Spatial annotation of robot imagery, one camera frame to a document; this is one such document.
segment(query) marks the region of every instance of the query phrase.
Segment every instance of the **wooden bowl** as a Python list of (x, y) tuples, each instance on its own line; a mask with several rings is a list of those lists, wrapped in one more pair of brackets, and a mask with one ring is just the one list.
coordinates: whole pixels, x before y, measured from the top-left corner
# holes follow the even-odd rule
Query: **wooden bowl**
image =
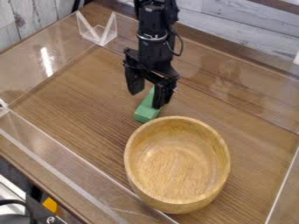
[(189, 213), (212, 202), (224, 186), (228, 146), (215, 129), (195, 119), (155, 119), (128, 140), (125, 173), (151, 207), (168, 214)]

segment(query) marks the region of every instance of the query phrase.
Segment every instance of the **wooden table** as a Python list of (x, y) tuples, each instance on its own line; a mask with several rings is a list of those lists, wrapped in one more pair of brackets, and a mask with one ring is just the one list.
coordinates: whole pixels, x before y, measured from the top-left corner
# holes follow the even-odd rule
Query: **wooden table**
[[(108, 18), (109, 10), (93, 3), (82, 13), (94, 23)], [(183, 77), (180, 91), (161, 116), (188, 116), (212, 126), (227, 141), (232, 169), (211, 205), (171, 217), (185, 224), (263, 223), (297, 145), (297, 96), (289, 98), (288, 92), (289, 88), (293, 94), (299, 91), (297, 81), (211, 50), (200, 41), (196, 48), (187, 45), (185, 52), (184, 58), (175, 61)], [(93, 46), (10, 108), (131, 189), (123, 154), (127, 139), (140, 126), (132, 114), (145, 92), (135, 97), (127, 92), (121, 61), (120, 55)], [(192, 67), (181, 66), (185, 62)], [(252, 94), (255, 87), (268, 94), (263, 101)], [(280, 114), (271, 116), (263, 114), (264, 110)], [(107, 223), (98, 209), (1, 136), (0, 153), (82, 221)], [(84, 178), (84, 168), (78, 175)]]

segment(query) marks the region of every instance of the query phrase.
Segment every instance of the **green block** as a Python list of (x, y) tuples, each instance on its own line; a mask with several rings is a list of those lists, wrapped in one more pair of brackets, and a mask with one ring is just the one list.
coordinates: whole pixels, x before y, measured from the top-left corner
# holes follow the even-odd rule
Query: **green block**
[(155, 88), (152, 87), (149, 94), (144, 98), (140, 106), (135, 111), (135, 119), (140, 123), (148, 123), (149, 121), (152, 121), (161, 111), (161, 109), (152, 108), (153, 98), (155, 98)]

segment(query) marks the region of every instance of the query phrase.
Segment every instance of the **screw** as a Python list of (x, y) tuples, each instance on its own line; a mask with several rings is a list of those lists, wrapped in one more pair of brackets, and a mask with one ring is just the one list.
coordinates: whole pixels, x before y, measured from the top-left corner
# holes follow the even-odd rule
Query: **screw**
[(54, 218), (53, 217), (49, 217), (48, 219), (46, 219), (46, 223), (48, 224), (52, 224), (54, 222)]

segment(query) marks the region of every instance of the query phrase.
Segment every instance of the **bowl rim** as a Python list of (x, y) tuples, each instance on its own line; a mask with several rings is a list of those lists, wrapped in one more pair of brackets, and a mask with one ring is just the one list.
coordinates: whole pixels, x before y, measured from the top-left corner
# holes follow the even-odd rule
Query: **bowl rim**
[[(224, 154), (227, 157), (228, 162), (225, 163), (225, 167), (223, 170), (223, 174), (221, 177), (219, 179), (219, 182), (216, 183), (216, 185), (203, 194), (199, 195), (199, 197), (193, 197), (193, 199), (165, 199), (164, 197), (160, 197), (159, 195), (152, 195), (145, 189), (144, 189), (144, 185), (140, 184), (140, 182), (136, 180), (136, 175), (133, 174), (132, 170), (131, 170), (131, 165), (128, 163), (129, 161), (129, 155), (131, 155), (131, 145), (132, 142), (136, 139), (137, 134), (141, 132), (141, 130), (144, 130), (148, 126), (153, 125), (155, 123), (163, 122), (165, 120), (184, 120), (192, 123), (199, 124), (200, 126), (203, 126), (204, 128), (207, 128), (212, 134), (217, 137), (220, 144), (223, 145), (223, 150), (224, 150)], [(125, 162), (125, 175), (129, 178), (129, 180), (132, 181), (132, 183), (135, 184), (135, 187), (139, 189), (139, 191), (147, 195), (149, 198), (161, 201), (163, 203), (168, 203), (168, 204), (175, 204), (175, 205), (181, 205), (181, 204), (192, 204), (192, 203), (197, 203), (205, 199), (208, 199), (209, 197), (212, 197), (221, 189), (221, 187), (224, 186), (227, 179), (228, 179), (228, 175), (229, 175), (229, 167), (231, 167), (231, 158), (229, 158), (229, 149), (228, 146), (225, 144), (225, 141), (223, 139), (223, 137), (220, 136), (219, 132), (204, 122), (199, 121), (197, 119), (185, 117), (185, 116), (165, 116), (165, 117), (160, 117), (153, 119), (151, 122), (145, 123), (144, 125), (141, 125), (136, 131), (133, 132), (132, 136), (129, 137), (127, 144), (125, 144), (125, 155), (124, 155), (124, 162)]]

